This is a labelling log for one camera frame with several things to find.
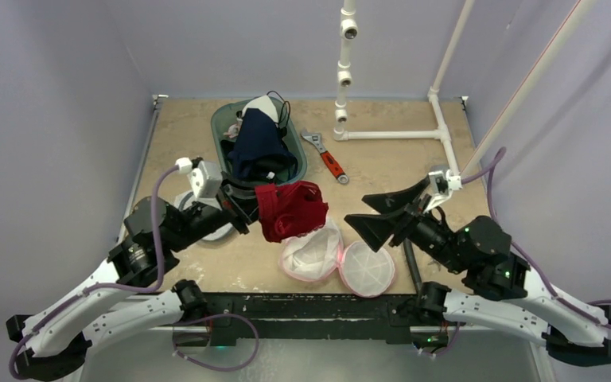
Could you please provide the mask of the red lace bra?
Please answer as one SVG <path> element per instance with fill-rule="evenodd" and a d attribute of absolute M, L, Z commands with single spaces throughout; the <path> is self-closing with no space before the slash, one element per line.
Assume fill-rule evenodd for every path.
<path fill-rule="evenodd" d="M 263 236 L 269 243 L 304 236 L 325 225 L 329 206 L 315 183 L 257 185 L 254 191 Z"/>

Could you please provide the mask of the navy blue bra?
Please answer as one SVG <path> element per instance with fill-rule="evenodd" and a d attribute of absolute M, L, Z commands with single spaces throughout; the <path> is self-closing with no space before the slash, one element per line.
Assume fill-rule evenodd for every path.
<path fill-rule="evenodd" d="M 255 161 L 267 155 L 291 157 L 297 165 L 292 178 L 298 172 L 298 160 L 282 140 L 283 134 L 276 124 L 257 109 L 249 109 L 242 121 L 241 131 L 235 140 L 220 142 L 225 158 L 232 168 L 232 175 L 242 181 L 262 181 L 254 171 Z"/>

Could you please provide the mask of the small pink-zip mesh bag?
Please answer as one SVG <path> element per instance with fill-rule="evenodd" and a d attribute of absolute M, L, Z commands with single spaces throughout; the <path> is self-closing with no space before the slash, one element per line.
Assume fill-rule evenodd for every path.
<path fill-rule="evenodd" d="M 305 236 L 286 240 L 278 265 L 293 279 L 319 283 L 336 272 L 349 291 L 362 298 L 386 292 L 395 281 L 395 261 L 383 248 L 363 241 L 344 243 L 342 231 L 328 217 L 325 225 Z"/>

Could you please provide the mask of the white and black bra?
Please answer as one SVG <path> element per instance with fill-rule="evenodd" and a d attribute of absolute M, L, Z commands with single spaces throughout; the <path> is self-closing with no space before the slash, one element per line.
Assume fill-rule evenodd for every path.
<path fill-rule="evenodd" d="M 276 124 L 277 128 L 286 128 L 290 121 L 290 102 L 285 100 L 276 91 L 269 91 L 265 95 L 249 100 L 243 107 L 242 111 L 237 113 L 237 118 L 244 119 L 246 112 L 249 109 L 257 109 L 270 117 L 270 119 Z"/>

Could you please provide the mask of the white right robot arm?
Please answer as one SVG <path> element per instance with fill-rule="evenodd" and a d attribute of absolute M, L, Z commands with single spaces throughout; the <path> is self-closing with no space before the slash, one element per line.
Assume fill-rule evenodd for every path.
<path fill-rule="evenodd" d="M 460 275 L 466 292 L 423 283 L 401 315 L 421 322 L 462 322 L 510 333 L 543 346 L 557 361 L 578 367 L 611 364 L 611 306 L 593 306 L 545 283 L 540 272 L 512 251 L 512 238 L 489 216 L 458 230 L 426 193 L 427 180 L 410 188 L 364 197 L 372 212 L 345 222 L 373 250 L 410 242 Z"/>

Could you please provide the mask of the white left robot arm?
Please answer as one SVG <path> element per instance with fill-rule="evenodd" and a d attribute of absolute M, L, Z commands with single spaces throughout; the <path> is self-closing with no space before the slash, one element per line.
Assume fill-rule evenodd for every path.
<path fill-rule="evenodd" d="M 6 323 L 15 343 L 8 368 L 17 380 L 56 381 L 124 338 L 161 325 L 196 325 L 222 318 L 196 282 L 163 288 L 176 253 L 226 224 L 247 232 L 259 217 L 252 185 L 206 183 L 179 209 L 153 190 L 124 220 L 126 236 L 79 286 L 39 314 Z"/>

